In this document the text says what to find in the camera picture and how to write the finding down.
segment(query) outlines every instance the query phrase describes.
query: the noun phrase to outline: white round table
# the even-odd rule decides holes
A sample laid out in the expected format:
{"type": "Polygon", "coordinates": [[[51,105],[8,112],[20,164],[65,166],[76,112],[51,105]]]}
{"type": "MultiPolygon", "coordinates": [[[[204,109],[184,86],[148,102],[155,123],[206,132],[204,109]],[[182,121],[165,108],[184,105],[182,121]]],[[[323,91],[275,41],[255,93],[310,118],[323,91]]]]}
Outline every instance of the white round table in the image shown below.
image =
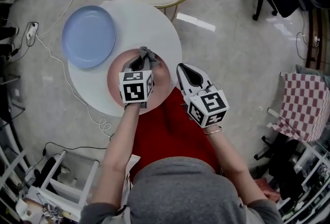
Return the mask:
{"type": "Polygon", "coordinates": [[[121,117],[124,109],[110,95],[108,69],[113,60],[130,49],[146,46],[166,63],[171,91],[177,83],[176,66],[182,62],[179,36],[171,21],[157,8],[138,0],[105,1],[100,5],[115,21],[116,42],[109,57],[97,67],[80,69],[68,62],[74,87],[89,105],[100,112],[121,117]]]}

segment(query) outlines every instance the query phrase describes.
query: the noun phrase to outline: gray shirt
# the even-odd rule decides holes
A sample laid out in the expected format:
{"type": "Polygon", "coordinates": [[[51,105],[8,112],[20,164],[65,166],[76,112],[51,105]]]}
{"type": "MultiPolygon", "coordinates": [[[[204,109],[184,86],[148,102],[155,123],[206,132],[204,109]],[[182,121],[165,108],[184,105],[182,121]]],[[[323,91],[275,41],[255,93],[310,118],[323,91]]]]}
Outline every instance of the gray shirt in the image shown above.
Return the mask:
{"type": "MultiPolygon", "coordinates": [[[[165,158],[143,168],[135,176],[127,206],[132,224],[246,224],[246,209],[231,181],[188,157],[165,158]]],[[[283,223],[270,200],[254,201],[247,209],[261,223],[283,223]]],[[[84,207],[80,224],[101,224],[116,214],[113,205],[94,203],[84,207]]]]}

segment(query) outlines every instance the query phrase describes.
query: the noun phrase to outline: gray floor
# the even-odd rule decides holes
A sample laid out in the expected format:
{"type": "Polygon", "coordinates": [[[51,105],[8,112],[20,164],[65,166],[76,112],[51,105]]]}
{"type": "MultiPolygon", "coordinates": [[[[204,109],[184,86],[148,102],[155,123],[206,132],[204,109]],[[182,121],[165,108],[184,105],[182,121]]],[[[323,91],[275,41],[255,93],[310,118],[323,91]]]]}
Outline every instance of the gray floor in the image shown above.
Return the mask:
{"type": "MultiPolygon", "coordinates": [[[[63,19],[42,40],[56,57],[61,52],[61,32],[66,19],[79,7],[99,5],[106,0],[74,0],[63,19]]],[[[21,34],[29,21],[38,21],[42,34],[57,21],[70,0],[17,0],[9,19],[21,28],[21,34]]],[[[268,3],[264,3],[257,22],[252,20],[257,0],[187,0],[178,12],[209,23],[215,30],[197,27],[175,19],[175,26],[182,44],[183,61],[208,72],[219,89],[223,89],[230,110],[222,122],[223,131],[249,166],[255,166],[256,152],[264,146],[260,140],[272,131],[265,125],[274,121],[266,111],[271,105],[280,106],[280,71],[291,71],[299,59],[295,38],[302,30],[303,20],[299,11],[283,19],[274,17],[268,3]]],[[[306,56],[301,37],[298,40],[300,54],[306,56]]],[[[39,41],[25,57],[11,66],[11,72],[22,78],[15,97],[26,107],[24,114],[15,119],[15,125],[24,148],[30,148],[31,163],[38,161],[46,142],[53,141],[66,147],[106,147],[106,138],[94,124],[86,107],[71,93],[63,77],[61,63],[50,58],[39,41]]],[[[104,117],[92,109],[95,120],[104,117]]],[[[112,131],[118,118],[105,116],[112,122],[112,131]]],[[[49,153],[62,149],[48,146],[49,153]]],[[[79,149],[77,154],[102,159],[104,152],[79,149]]]]}

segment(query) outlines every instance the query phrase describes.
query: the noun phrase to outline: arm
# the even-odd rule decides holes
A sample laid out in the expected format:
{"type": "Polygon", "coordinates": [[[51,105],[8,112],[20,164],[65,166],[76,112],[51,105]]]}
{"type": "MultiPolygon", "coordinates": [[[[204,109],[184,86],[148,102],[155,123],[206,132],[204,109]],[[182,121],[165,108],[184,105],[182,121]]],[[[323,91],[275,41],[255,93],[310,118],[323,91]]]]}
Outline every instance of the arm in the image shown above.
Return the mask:
{"type": "Polygon", "coordinates": [[[140,103],[127,106],[103,159],[103,172],[92,203],[109,203],[120,208],[125,169],[132,154],[140,103]]]}
{"type": "MultiPolygon", "coordinates": [[[[219,127],[217,125],[212,125],[206,127],[204,132],[210,133],[218,129],[219,127]]],[[[248,166],[243,158],[232,147],[222,132],[216,132],[207,137],[216,153],[221,168],[226,177],[236,187],[237,193],[243,203],[248,205],[256,200],[267,199],[252,179],[248,166]]]]}

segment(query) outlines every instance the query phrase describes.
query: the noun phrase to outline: bracelet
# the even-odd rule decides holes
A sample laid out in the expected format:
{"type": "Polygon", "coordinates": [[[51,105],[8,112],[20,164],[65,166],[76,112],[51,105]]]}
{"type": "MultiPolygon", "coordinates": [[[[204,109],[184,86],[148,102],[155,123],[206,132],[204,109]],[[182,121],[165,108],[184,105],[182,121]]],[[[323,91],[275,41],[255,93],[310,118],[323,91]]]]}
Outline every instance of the bracelet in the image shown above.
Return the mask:
{"type": "Polygon", "coordinates": [[[205,133],[205,132],[204,132],[204,134],[205,134],[205,135],[211,135],[211,134],[216,133],[216,132],[219,132],[219,131],[222,131],[222,127],[220,127],[220,126],[219,126],[219,129],[218,129],[217,131],[212,131],[212,132],[210,132],[210,133],[205,133]]]}

